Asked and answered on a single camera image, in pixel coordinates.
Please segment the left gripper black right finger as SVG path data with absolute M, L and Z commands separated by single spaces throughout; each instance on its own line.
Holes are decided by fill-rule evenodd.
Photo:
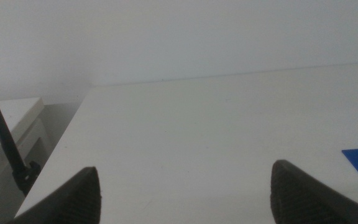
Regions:
M 277 160 L 270 179 L 275 223 L 355 223 L 358 203 L 286 160 Z

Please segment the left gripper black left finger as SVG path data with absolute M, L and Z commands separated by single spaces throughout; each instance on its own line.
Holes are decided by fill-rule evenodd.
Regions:
M 95 167 L 85 167 L 10 223 L 98 224 L 100 218 L 101 189 L 98 171 Z

